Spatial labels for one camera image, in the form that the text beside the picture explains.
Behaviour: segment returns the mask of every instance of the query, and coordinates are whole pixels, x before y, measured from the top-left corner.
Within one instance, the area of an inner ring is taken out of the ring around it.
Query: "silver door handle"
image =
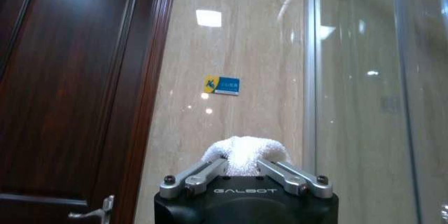
[[[112,208],[113,208],[113,198],[114,198],[114,195],[110,195],[109,197],[106,197],[104,199],[101,209],[90,211],[86,214],[78,214],[76,212],[70,212],[68,214],[68,217],[70,219],[85,219],[85,218],[89,218],[92,216],[96,216],[101,219],[101,224],[109,224],[110,212],[112,212]]]

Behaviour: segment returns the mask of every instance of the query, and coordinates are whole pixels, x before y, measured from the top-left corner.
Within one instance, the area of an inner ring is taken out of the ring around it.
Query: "shower enclosure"
[[[444,223],[448,1],[308,0],[304,167],[340,223]]]

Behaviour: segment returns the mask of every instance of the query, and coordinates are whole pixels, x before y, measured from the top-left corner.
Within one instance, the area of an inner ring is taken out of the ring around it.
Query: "beige marble tile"
[[[134,223],[152,223],[165,174],[233,135],[278,140],[301,165],[302,0],[174,0]],[[221,12],[221,27],[196,10]],[[240,95],[202,97],[208,74],[240,78]]]

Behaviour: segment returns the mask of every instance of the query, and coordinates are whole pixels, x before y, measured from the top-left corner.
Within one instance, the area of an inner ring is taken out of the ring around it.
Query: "wooden door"
[[[172,0],[0,1],[0,223],[130,223]]]

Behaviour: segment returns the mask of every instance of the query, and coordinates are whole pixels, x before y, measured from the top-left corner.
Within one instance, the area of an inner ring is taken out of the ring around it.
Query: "sign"
[[[240,93],[240,80],[237,78],[206,76],[204,92],[237,95]]]

